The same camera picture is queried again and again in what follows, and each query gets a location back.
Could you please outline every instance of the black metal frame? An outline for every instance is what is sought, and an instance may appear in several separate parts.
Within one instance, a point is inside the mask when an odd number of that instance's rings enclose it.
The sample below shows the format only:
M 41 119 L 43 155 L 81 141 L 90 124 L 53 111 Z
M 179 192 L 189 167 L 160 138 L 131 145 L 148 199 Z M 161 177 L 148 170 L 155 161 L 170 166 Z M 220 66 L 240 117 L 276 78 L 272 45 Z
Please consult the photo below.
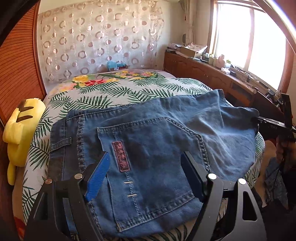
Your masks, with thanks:
M 110 165 L 103 152 L 98 162 L 89 165 L 83 174 L 69 180 L 47 179 L 32 208 L 25 232 L 25 241 L 71 241 L 63 198 L 68 198 L 80 241 L 103 241 L 87 206 L 97 193 Z M 223 181 L 207 173 L 189 152 L 181 156 L 181 166 L 196 198 L 203 202 L 200 214 L 186 241 L 266 240 L 264 223 L 256 200 L 244 179 Z M 228 198 L 227 212 L 220 221 L 223 230 L 215 230 L 222 198 Z

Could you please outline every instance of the window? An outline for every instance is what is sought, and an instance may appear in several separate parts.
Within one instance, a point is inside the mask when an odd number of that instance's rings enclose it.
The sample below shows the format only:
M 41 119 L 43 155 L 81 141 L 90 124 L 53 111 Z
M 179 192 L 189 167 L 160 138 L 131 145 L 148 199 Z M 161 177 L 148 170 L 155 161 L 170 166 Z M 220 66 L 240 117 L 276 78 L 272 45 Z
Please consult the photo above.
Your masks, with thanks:
M 278 89 L 286 57 L 286 37 L 276 23 L 258 7 L 218 1 L 215 56 Z

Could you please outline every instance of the wall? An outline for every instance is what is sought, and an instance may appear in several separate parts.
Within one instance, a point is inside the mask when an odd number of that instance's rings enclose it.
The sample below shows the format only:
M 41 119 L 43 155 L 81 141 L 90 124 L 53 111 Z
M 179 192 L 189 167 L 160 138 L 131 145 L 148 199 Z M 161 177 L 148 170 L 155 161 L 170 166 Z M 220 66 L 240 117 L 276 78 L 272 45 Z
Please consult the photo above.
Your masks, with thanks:
M 207 45 L 210 25 L 210 0 L 197 0 L 194 41 L 199 45 Z
M 41 0 L 39 13 L 61 7 L 67 4 L 79 3 L 82 0 Z M 171 42 L 181 44 L 182 35 L 185 33 L 185 17 L 184 11 L 180 3 L 172 3 L 167 1 L 158 1 L 157 3 L 162 8 L 164 27 L 157 42 L 157 69 L 163 69 L 164 53 L 167 45 Z M 43 75 L 44 84 L 47 93 L 53 88 L 53 84 L 49 85 L 47 79 Z

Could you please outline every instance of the white container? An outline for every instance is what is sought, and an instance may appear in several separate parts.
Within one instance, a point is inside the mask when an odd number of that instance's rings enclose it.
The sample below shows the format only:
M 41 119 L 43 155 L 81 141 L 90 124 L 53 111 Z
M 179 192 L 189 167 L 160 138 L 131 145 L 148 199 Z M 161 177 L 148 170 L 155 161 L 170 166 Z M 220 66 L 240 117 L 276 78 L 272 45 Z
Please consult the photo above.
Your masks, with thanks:
M 225 68 L 225 63 L 226 61 L 224 60 L 224 55 L 221 55 L 218 59 L 218 62 L 216 63 L 216 67 L 219 69 Z
M 226 69 L 230 69 L 230 66 L 231 66 L 231 63 L 227 63 L 227 61 L 226 61 L 226 63 L 225 63 L 225 68 L 226 68 Z
M 213 60 L 213 66 L 216 67 L 217 66 L 217 63 L 218 63 L 218 59 L 217 58 L 214 58 L 214 60 Z
M 214 58 L 213 57 L 209 57 L 209 64 L 210 65 L 213 65 L 213 63 L 214 63 Z

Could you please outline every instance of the denim fabric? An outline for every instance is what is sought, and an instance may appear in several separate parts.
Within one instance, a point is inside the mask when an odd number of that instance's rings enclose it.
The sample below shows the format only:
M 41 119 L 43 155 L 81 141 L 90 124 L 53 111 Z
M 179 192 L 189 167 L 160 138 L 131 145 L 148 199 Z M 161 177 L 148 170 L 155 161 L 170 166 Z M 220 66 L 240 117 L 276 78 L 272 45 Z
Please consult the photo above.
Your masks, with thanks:
M 278 171 L 279 164 L 275 157 L 270 158 L 268 166 L 265 170 L 265 184 L 267 202 L 272 202 L 278 199 L 284 207 L 288 206 L 287 190 L 281 176 L 281 171 Z
M 181 153 L 189 151 L 208 172 L 236 181 L 255 162 L 254 116 L 255 109 L 229 105 L 222 90 L 71 111 L 52 127 L 48 176 L 67 180 L 107 151 L 110 169 L 89 203 L 98 228 L 118 237 L 165 232 L 196 218 L 202 206 L 180 165 Z M 122 143 L 128 171 L 121 171 L 115 142 Z

